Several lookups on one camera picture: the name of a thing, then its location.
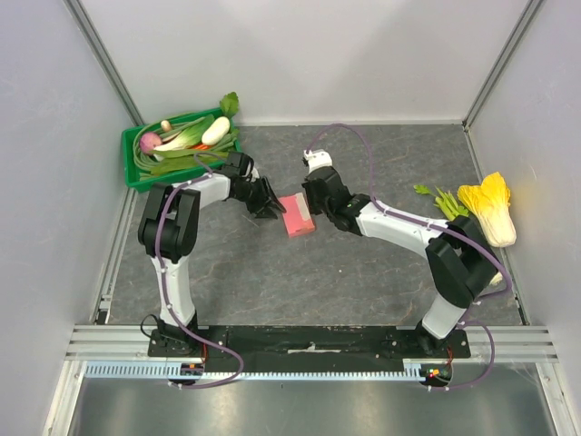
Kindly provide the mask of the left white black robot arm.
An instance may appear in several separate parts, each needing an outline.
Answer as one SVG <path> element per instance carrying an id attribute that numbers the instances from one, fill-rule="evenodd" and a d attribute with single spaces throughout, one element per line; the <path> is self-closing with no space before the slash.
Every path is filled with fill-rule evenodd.
<path id="1" fill-rule="evenodd" d="M 199 350 L 197 312 L 190 290 L 189 256 L 197 241 L 201 210 L 234 199 L 256 218 L 286 212 L 270 182 L 245 153 L 228 154 L 215 169 L 182 183 L 154 183 L 138 229 L 138 242 L 150 257 L 161 310 L 147 334 L 151 357 L 189 357 Z"/>

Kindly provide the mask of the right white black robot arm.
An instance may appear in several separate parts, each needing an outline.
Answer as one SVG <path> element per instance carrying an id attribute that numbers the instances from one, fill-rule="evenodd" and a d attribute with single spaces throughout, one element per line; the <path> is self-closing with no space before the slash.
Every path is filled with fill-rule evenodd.
<path id="1" fill-rule="evenodd" d="M 351 193 L 331 166 L 311 170 L 302 186 L 310 212 L 325 215 L 338 230 L 394 243 L 428 261 L 437 296 L 414 340 L 426 357 L 445 351 L 449 335 L 499 272 L 500 262 L 478 226 L 465 216 L 431 221 Z"/>

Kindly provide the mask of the pink express box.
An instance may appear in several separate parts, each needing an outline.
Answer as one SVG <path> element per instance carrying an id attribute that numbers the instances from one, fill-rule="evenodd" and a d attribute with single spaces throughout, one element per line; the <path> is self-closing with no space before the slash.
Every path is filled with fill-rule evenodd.
<path id="1" fill-rule="evenodd" d="M 303 193 L 281 197 L 280 202 L 285 208 L 282 218 L 290 238 L 306 235 L 316 230 Z"/>

